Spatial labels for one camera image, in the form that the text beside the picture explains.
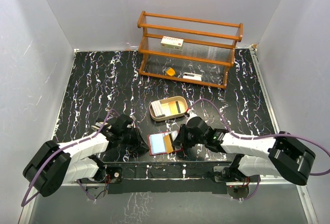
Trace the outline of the gold credit card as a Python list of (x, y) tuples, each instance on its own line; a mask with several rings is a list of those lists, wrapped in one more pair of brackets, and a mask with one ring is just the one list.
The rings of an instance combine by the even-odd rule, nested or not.
[(163, 142), (164, 142), (164, 146), (165, 146), (167, 154), (174, 152), (174, 147), (172, 145), (172, 141), (173, 141), (172, 134), (167, 134), (163, 138)]

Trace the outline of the red card holder wallet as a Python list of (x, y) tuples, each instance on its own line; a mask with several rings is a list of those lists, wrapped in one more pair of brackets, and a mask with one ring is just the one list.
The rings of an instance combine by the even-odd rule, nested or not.
[(148, 145), (150, 148), (150, 150), (149, 150), (150, 156), (159, 155), (159, 154), (167, 154), (165, 146), (164, 146), (163, 138), (165, 135), (171, 134), (171, 133), (172, 133), (172, 131), (148, 135), (147, 141), (148, 141)]

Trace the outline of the beige oval card tray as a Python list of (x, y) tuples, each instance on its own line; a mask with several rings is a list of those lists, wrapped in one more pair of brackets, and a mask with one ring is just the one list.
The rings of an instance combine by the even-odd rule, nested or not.
[(185, 115), (185, 112), (188, 109), (188, 104), (185, 98), (180, 96), (162, 99), (160, 100), (160, 102), (165, 114), (164, 117), (160, 117), (160, 118), (155, 117), (151, 103), (149, 105), (150, 115), (152, 119), (157, 122), (182, 117)]

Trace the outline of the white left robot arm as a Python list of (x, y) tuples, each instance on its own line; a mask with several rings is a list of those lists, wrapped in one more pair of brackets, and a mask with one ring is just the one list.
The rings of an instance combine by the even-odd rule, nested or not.
[(64, 143), (45, 142), (23, 170), (23, 177), (43, 197), (48, 197), (65, 183), (91, 178), (101, 182), (106, 169), (92, 156), (124, 145), (130, 153), (146, 153), (149, 146), (130, 116), (114, 121), (98, 119), (89, 136)]

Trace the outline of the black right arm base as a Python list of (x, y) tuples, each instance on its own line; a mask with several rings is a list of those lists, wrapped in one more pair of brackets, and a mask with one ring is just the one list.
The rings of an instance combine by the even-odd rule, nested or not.
[[(237, 154), (230, 164), (229, 167), (216, 166), (212, 169), (211, 172), (208, 172), (207, 175), (216, 183), (239, 183), (239, 185), (229, 185), (228, 187), (232, 189), (234, 195), (230, 195), (230, 200), (236, 200), (239, 203), (251, 199), (260, 186), (261, 177), (258, 174), (254, 175), (245, 175), (239, 170), (239, 166), (243, 164), (243, 158), (245, 155)], [(251, 178), (255, 177), (256, 186), (252, 193), (249, 192), (249, 184)]]

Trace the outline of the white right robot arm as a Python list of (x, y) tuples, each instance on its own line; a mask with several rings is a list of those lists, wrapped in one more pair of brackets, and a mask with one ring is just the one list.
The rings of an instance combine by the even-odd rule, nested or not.
[(227, 129), (213, 129), (198, 116), (182, 124), (171, 142), (182, 149), (202, 144), (214, 153), (234, 154), (229, 167), (215, 172), (222, 182), (271, 175), (304, 186), (316, 158), (311, 149), (285, 132), (264, 138), (239, 135)]

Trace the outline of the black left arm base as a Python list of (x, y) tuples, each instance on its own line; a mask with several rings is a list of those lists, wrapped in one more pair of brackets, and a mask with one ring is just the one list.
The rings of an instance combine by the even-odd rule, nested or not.
[(122, 169), (108, 166), (96, 156), (88, 157), (82, 161), (88, 166), (92, 166), (93, 171), (87, 172), (75, 182), (83, 190), (87, 200), (96, 204), (109, 193), (111, 184), (122, 182)]

